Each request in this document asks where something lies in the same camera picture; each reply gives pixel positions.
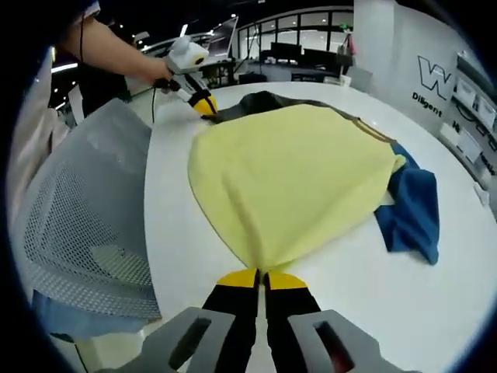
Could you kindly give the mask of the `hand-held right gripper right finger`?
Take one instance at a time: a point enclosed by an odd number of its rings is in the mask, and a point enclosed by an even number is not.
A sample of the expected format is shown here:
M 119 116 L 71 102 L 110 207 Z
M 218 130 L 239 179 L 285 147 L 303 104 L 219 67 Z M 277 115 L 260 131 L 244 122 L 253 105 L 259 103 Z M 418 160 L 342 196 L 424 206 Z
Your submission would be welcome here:
M 267 341 L 278 372 L 401 372 L 372 336 L 334 310 L 322 310 L 298 277 L 264 276 Z

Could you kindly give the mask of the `person's left hand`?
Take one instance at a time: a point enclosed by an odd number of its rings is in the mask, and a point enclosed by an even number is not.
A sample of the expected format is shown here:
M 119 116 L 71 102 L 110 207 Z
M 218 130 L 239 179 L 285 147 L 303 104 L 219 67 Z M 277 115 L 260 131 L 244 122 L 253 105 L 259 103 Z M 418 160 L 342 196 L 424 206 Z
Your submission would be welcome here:
M 152 81 L 153 86 L 159 89 L 170 89 L 170 82 L 172 80 L 172 72 L 169 70 L 168 65 L 164 59 L 153 58 L 152 60 Z

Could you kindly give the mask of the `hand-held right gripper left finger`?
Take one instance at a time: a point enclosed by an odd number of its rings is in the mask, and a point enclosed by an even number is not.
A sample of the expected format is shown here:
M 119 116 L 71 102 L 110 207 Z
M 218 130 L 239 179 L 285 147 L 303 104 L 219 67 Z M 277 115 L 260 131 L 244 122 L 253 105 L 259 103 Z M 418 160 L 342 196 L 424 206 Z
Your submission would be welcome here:
M 244 372 L 255 343 L 259 270 L 223 276 L 200 308 L 189 307 L 158 329 L 146 372 Z

